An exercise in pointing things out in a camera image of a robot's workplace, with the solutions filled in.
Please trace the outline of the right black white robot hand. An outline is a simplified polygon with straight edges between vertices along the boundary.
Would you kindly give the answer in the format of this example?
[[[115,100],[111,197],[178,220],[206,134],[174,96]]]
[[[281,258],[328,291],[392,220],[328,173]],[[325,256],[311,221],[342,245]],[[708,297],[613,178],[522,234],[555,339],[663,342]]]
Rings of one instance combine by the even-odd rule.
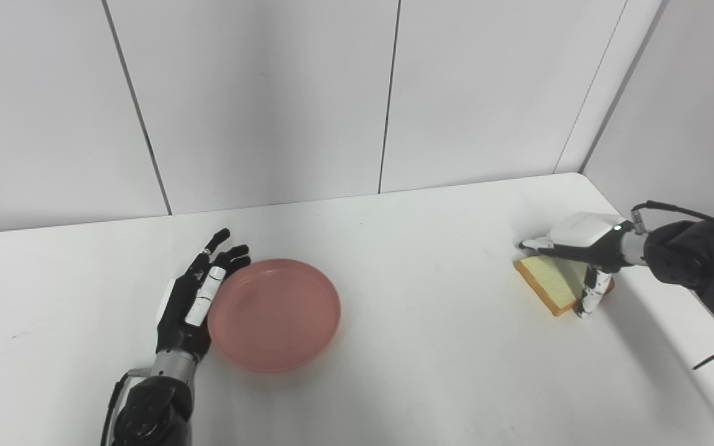
[[[612,275],[633,266],[623,249],[623,240],[632,229],[631,221],[618,215],[578,212],[553,227],[546,236],[522,240],[518,248],[584,263],[583,288],[574,311],[579,317],[587,317],[606,295]]]

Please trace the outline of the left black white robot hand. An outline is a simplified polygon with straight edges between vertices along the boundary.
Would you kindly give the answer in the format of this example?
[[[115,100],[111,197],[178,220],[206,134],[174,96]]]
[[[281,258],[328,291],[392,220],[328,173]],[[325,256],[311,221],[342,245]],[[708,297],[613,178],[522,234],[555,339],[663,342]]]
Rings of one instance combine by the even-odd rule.
[[[209,352],[211,336],[207,319],[213,299],[224,282],[252,262],[248,245],[236,245],[213,257],[230,237],[228,228],[213,234],[173,282],[157,324],[157,353],[178,350],[200,362]]]

